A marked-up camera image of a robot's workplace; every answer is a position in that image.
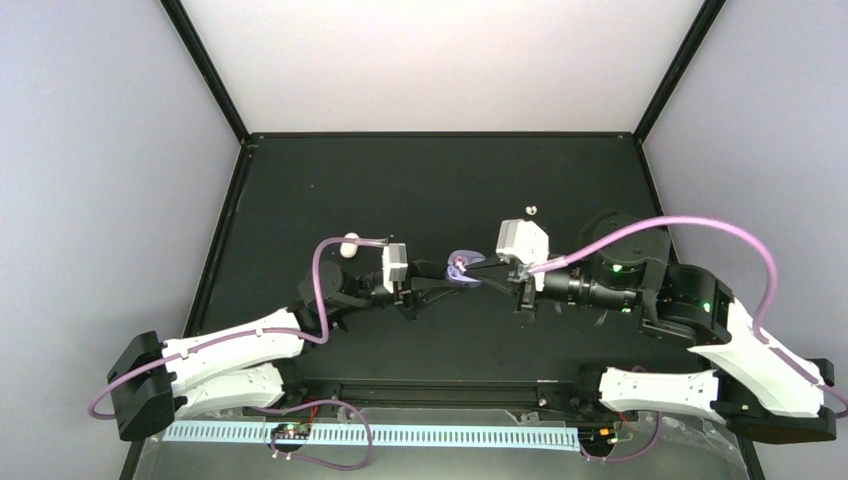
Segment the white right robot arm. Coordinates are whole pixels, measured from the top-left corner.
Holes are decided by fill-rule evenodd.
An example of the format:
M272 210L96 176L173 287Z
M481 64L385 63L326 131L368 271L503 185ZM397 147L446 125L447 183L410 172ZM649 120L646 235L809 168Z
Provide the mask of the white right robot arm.
M502 288L530 315L551 300L631 316L640 333L706 362L689 373L585 365L569 392L585 421L652 410L711 420L760 443L834 440L837 415L825 401L833 364L790 352L714 274L675 262L667 223L607 213L584 227L576 252L558 259L542 228L506 220L492 256L454 252L447 278Z

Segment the white oval capsule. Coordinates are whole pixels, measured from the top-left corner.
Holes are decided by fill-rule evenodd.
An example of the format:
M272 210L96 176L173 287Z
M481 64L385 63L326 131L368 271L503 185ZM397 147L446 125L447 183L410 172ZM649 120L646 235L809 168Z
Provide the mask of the white oval capsule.
M344 235L344 238L347 239L347 242L340 244L339 254L345 259L352 259L356 256L359 249L359 245L356 243L359 235L355 232L349 232Z

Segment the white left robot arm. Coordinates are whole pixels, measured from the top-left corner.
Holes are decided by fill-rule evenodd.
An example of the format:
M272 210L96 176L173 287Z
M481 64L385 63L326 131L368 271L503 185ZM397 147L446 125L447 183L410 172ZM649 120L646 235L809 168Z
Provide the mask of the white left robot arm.
M113 411L91 416L114 421L120 440L141 441L174 421L215 410L291 408L303 397L287 361L328 342L344 316L395 308L405 318L441 298L464 292L451 265L427 261L352 276L322 261L299 286L299 298L258 320L217 332L162 340L154 331L133 337L106 375Z

